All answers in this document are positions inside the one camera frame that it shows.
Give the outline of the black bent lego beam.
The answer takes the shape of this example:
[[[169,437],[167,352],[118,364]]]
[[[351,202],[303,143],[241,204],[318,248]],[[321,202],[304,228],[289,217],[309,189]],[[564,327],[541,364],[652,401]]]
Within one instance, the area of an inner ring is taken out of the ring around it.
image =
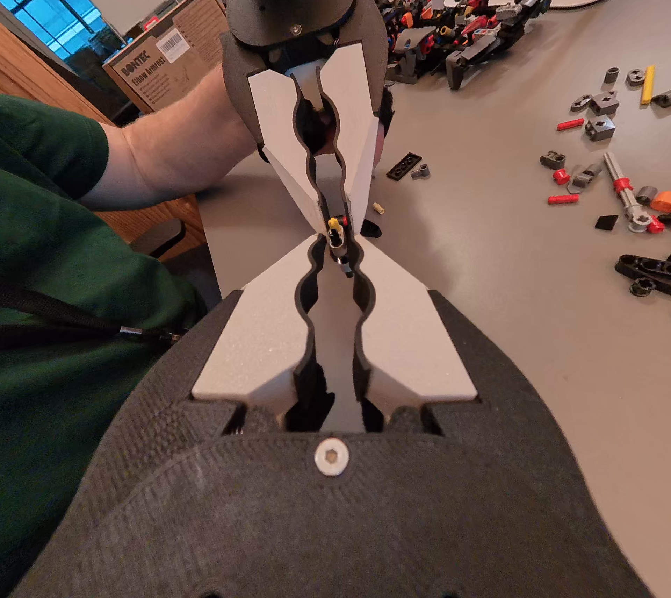
[[[347,241],[344,237],[329,234],[330,257],[339,266],[347,278],[354,277],[352,270]]]

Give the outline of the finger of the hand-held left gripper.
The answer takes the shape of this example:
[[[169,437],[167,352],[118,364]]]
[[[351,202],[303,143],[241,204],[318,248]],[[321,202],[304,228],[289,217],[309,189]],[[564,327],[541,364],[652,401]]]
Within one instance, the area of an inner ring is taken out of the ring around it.
[[[320,91],[337,120],[335,149],[342,170],[341,193],[353,235],[368,209],[379,119],[373,113],[361,43],[337,48],[320,69]]]
[[[296,127],[301,99],[297,82],[272,70],[251,75],[247,81],[265,156],[314,232],[326,235],[321,194],[310,173],[311,154]]]

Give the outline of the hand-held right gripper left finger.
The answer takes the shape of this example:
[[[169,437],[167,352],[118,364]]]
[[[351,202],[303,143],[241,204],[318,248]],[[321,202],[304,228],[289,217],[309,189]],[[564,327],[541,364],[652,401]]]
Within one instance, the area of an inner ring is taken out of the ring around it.
[[[319,429],[326,381],[308,313],[318,300],[324,235],[312,235],[235,293],[236,304],[191,394],[264,407],[288,429]]]

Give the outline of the dark brown lego plate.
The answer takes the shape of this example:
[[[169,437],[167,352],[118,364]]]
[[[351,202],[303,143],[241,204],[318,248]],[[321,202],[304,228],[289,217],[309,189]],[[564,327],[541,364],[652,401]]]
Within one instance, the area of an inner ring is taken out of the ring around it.
[[[407,153],[401,157],[386,173],[386,177],[398,182],[409,174],[422,161],[422,157],[415,153]]]

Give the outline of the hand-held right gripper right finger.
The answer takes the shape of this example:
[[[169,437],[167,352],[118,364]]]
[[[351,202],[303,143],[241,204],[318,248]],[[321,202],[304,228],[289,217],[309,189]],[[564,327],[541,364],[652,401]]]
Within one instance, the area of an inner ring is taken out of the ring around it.
[[[360,310],[353,383],[365,430],[381,431],[402,407],[475,401],[476,387],[438,310],[441,294],[361,235],[352,251]]]

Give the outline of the partly built lego car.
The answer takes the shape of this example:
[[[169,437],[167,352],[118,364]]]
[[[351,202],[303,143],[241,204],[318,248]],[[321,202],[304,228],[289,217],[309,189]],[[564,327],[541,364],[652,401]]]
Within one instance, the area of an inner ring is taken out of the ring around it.
[[[426,73],[445,72],[449,89],[459,90],[470,68],[513,46],[552,2],[454,1],[434,9],[432,0],[375,0],[387,31],[388,81],[415,84]]]

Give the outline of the brown cardboard box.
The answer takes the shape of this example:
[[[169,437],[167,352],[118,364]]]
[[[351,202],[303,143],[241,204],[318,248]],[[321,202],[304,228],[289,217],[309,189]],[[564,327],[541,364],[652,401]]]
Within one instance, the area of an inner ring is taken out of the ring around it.
[[[220,37],[227,30],[218,0],[183,0],[103,68],[142,113],[154,113],[222,67]]]

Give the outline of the scattered loose lego pieces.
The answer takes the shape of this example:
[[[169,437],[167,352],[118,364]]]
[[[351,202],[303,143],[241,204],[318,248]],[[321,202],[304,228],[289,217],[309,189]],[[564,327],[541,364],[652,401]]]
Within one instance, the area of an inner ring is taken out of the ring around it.
[[[591,113],[592,116],[558,123],[557,131],[582,129],[587,140],[610,140],[616,131],[614,116],[619,108],[616,90],[601,90],[585,94],[571,104],[572,113]],[[548,151],[540,157],[541,166],[552,171],[555,185],[565,188],[565,193],[547,198],[549,206],[575,205],[602,172],[607,173],[611,188],[621,204],[625,223],[631,233],[660,234],[670,230],[670,191],[659,191],[655,186],[644,185],[635,189],[630,177],[623,171],[611,151],[591,165],[569,173],[566,156]],[[656,259],[634,254],[624,254],[615,263],[615,271],[631,281],[630,294],[646,298],[653,293],[670,296],[670,257]]]

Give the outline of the person's left forearm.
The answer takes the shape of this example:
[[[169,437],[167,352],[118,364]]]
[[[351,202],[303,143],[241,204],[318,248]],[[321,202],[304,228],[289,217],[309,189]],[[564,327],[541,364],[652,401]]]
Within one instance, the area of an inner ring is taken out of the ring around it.
[[[233,107],[221,65],[172,105],[102,130],[105,170],[80,199],[92,211],[145,208],[204,191],[258,149]]]

